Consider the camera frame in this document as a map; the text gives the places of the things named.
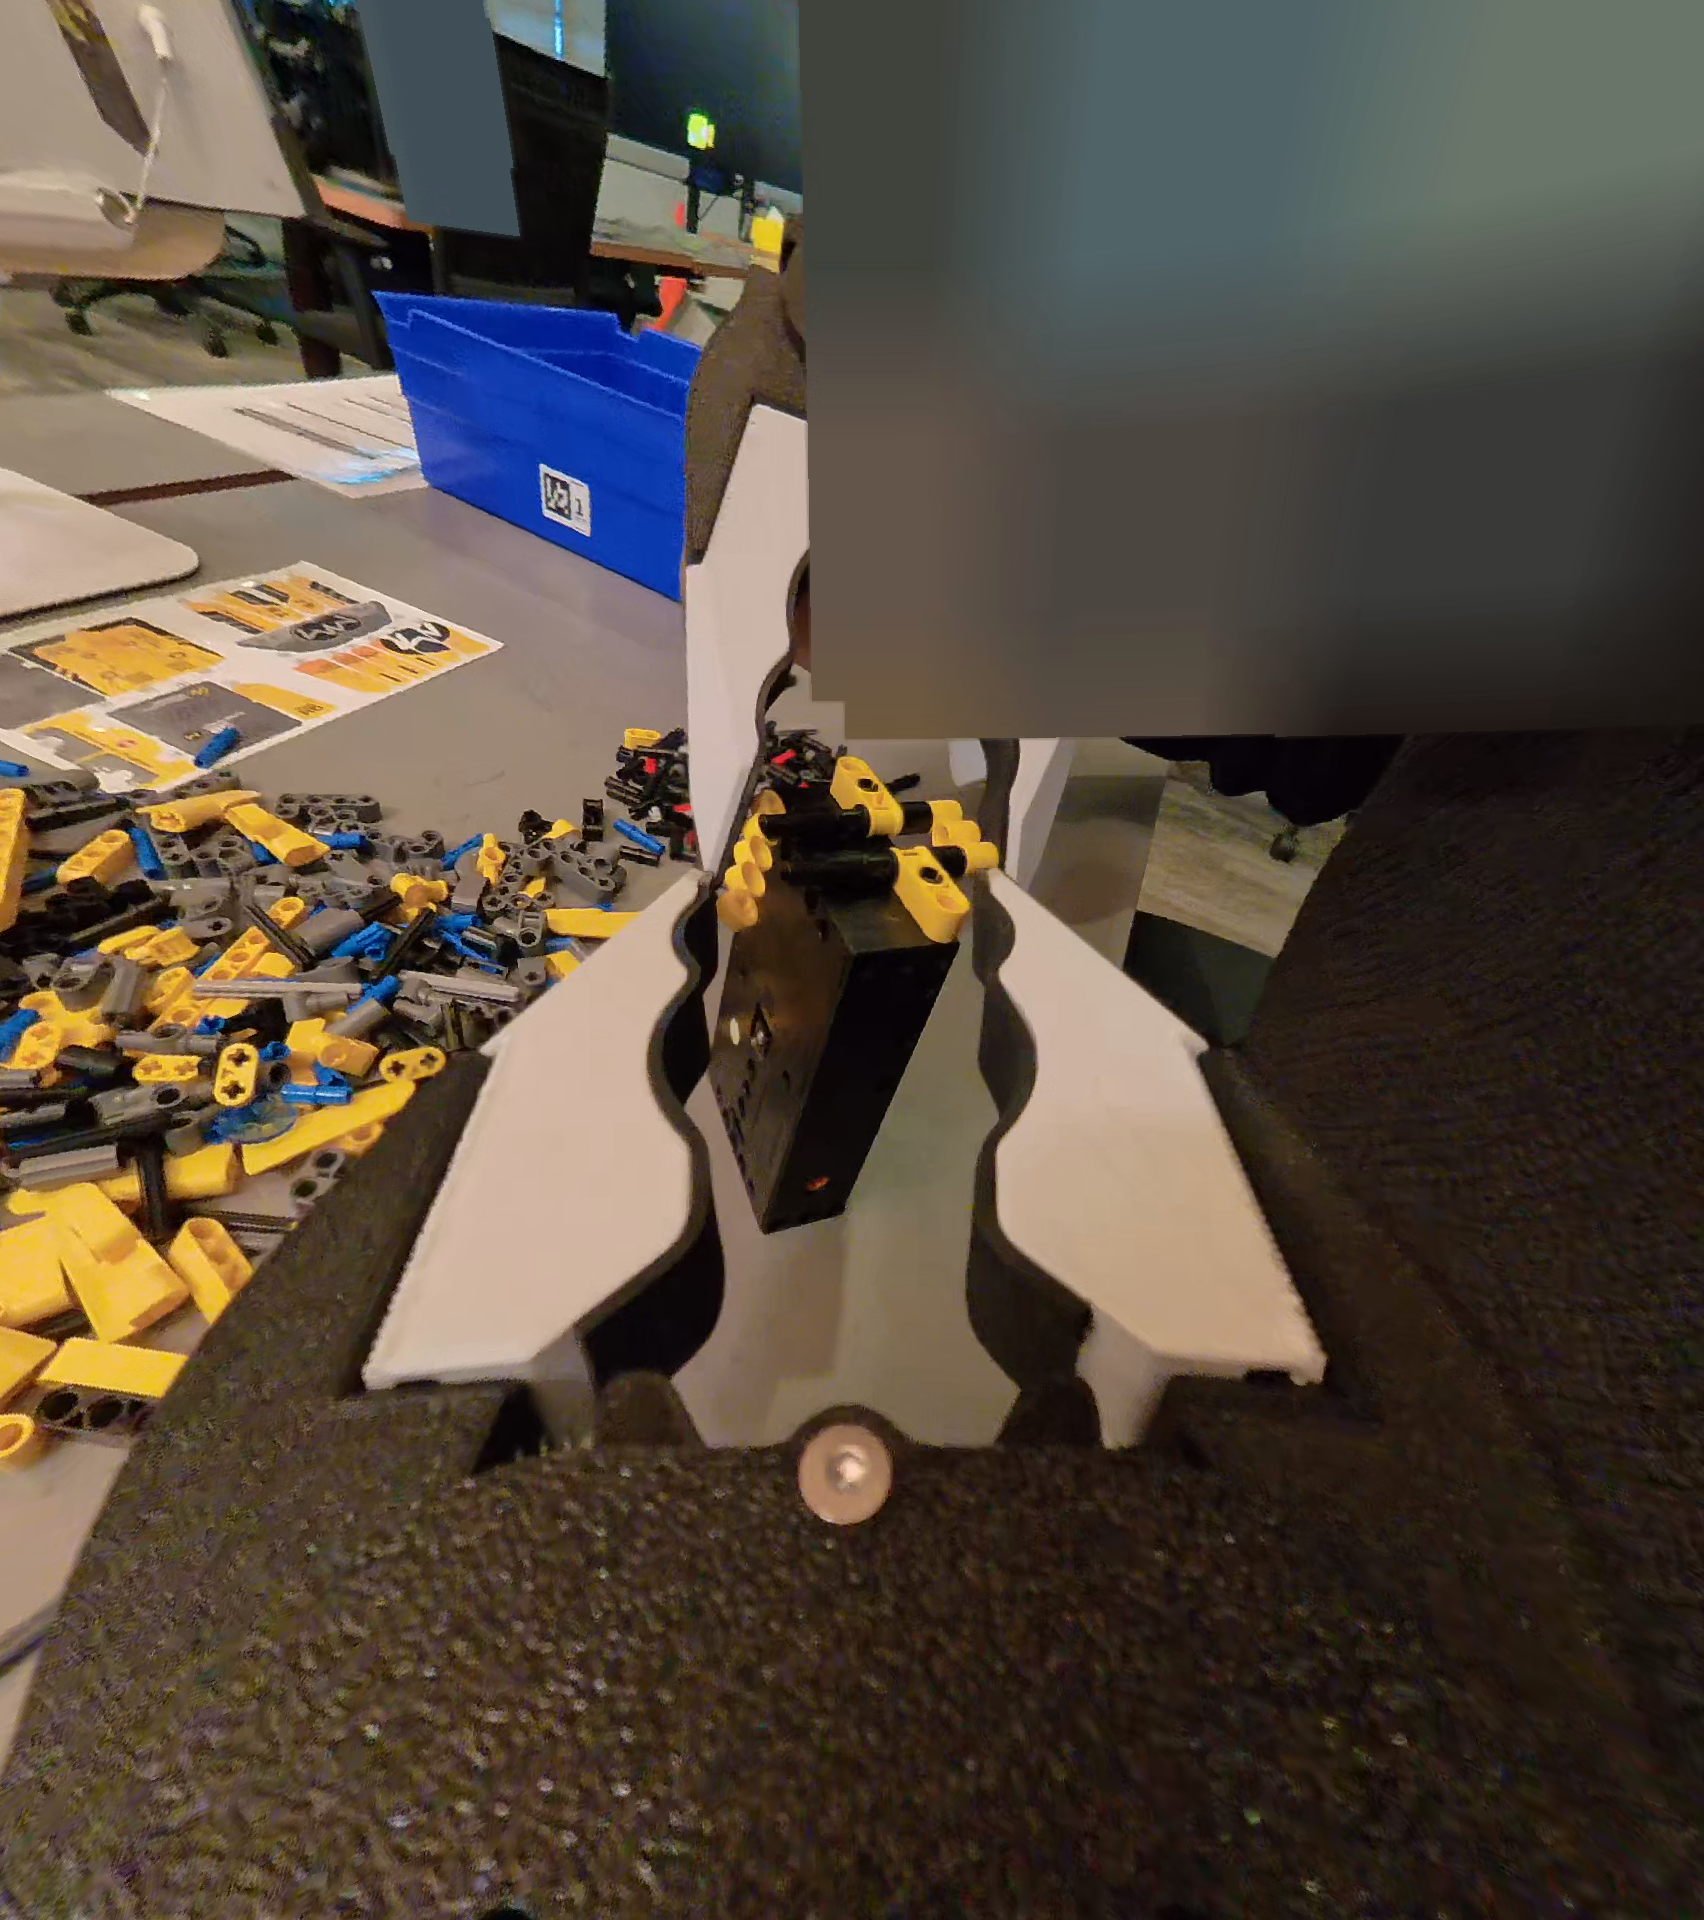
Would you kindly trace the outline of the pile of toy brick parts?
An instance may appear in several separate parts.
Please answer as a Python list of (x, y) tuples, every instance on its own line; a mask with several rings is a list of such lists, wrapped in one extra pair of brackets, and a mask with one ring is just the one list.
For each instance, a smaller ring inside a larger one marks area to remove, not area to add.
[(629, 924), (624, 780), (504, 833), (0, 763), (0, 1468), (137, 1435), (409, 1106)]

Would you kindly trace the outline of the white printed paper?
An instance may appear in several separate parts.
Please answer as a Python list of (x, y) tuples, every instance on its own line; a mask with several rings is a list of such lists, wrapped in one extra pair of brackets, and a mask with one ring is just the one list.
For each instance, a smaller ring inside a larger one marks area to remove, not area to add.
[(395, 373), (115, 389), (109, 397), (341, 499), (384, 499), (428, 484)]

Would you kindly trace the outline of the blue plastic bin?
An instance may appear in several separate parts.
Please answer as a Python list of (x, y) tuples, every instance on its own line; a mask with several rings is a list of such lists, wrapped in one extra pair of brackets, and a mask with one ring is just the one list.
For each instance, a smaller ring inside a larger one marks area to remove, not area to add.
[(432, 491), (676, 603), (701, 349), (607, 311), (381, 295)]

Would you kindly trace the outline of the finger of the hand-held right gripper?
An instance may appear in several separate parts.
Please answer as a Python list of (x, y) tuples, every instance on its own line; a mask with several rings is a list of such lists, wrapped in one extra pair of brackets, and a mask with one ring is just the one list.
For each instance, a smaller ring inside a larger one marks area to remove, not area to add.
[(1069, 736), (952, 739), (955, 787), (1002, 856), (1002, 871), (1034, 892), (1079, 745)]
[(792, 593), (811, 557), (808, 434), (802, 417), (750, 411), (715, 533), (684, 575), (689, 792), (708, 872), (732, 863), (771, 687), (792, 657)]

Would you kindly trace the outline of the small heap of black pins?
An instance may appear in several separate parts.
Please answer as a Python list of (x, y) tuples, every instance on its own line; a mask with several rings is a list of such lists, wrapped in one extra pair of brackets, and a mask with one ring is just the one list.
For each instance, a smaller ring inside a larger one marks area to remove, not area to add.
[[(762, 760), (748, 791), (748, 816), (829, 805), (841, 755), (821, 733), (765, 723)], [(690, 755), (684, 733), (629, 729), (605, 778), (605, 798), (624, 811), (617, 829), (620, 858), (639, 863), (659, 852), (683, 865), (705, 865), (693, 805)]]

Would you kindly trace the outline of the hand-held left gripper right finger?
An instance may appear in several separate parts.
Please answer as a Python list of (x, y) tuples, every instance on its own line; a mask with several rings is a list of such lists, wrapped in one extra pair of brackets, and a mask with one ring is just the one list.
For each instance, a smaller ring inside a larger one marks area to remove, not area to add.
[(1108, 1449), (1175, 1381), (1319, 1391), (1329, 1357), (1202, 1071), (1201, 1035), (1008, 876), (985, 876), (971, 1307), (1018, 1382), (1091, 1393)]

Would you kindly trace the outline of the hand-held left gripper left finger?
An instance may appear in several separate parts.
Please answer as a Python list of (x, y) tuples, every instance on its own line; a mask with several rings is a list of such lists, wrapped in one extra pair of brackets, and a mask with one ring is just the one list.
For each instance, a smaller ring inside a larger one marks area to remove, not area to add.
[(702, 875), (666, 887), (484, 1044), (366, 1393), (524, 1388), (550, 1441), (593, 1441), (614, 1321), (697, 1260), (711, 1219), (707, 1148), (669, 1075), (672, 1023), (702, 1011), (690, 932), (711, 892)]

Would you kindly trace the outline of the black computer monitor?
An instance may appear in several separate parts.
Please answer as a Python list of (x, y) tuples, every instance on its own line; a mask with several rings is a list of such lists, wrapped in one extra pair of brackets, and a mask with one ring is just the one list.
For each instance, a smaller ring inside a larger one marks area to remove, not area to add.
[(614, 132), (702, 190), (802, 190), (796, 5), (611, 3), (605, 66)]

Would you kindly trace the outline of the wooden office desk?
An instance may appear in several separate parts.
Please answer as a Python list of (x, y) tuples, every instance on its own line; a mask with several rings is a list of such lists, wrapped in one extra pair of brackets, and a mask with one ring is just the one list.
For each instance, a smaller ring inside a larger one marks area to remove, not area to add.
[(395, 369), (381, 297), (430, 297), (430, 227), (400, 201), (357, 180), (314, 177), (316, 212), (285, 222), (293, 331), (307, 378), (338, 378), (350, 364)]

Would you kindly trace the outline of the yellow sticker sheet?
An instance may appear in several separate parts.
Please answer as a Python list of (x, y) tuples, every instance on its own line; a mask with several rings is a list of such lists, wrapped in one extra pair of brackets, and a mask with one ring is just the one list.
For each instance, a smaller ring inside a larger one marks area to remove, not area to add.
[(501, 650), (393, 588), (294, 562), (0, 633), (0, 763), (165, 792)]

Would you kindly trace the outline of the black and yellow brick assembly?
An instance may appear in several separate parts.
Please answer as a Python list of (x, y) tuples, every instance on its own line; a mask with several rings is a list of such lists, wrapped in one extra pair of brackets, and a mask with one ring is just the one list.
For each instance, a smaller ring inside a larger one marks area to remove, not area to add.
[(769, 756), (721, 876), (708, 1080), (765, 1235), (845, 1212), (952, 971), (969, 882), (1001, 865), (965, 807), (914, 798), (817, 733)]

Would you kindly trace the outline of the black office chair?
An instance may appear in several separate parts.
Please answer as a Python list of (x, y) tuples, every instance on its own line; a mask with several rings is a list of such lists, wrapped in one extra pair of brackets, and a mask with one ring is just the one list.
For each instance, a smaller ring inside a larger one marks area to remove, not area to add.
[(171, 321), (192, 329), (215, 360), (230, 359), (233, 326), (262, 346), (282, 344), (281, 322), (265, 305), (285, 279), (282, 262), (235, 222), (226, 222), (221, 253), (198, 272), (173, 281), (60, 279), (48, 292), (67, 329), (80, 339), (94, 334), (96, 308), (121, 298), (145, 298)]

